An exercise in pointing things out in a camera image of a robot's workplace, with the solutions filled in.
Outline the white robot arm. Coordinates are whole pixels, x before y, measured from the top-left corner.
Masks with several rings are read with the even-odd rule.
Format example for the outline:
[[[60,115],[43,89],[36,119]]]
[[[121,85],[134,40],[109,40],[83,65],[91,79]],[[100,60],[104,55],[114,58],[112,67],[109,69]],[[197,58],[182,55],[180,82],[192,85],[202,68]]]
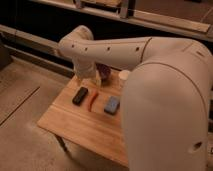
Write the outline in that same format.
[[[121,118],[130,171],[206,171],[213,54],[187,38],[95,40],[79,26],[58,43],[78,77],[102,63],[130,75]]]

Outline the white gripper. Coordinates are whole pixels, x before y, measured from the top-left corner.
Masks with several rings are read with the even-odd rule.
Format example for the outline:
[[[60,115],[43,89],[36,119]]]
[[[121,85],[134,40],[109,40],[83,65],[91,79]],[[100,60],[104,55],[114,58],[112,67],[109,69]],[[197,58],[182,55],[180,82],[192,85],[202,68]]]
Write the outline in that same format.
[[[101,86],[101,78],[94,62],[75,63],[74,72],[78,85],[81,85],[84,79],[89,79],[96,86]]]

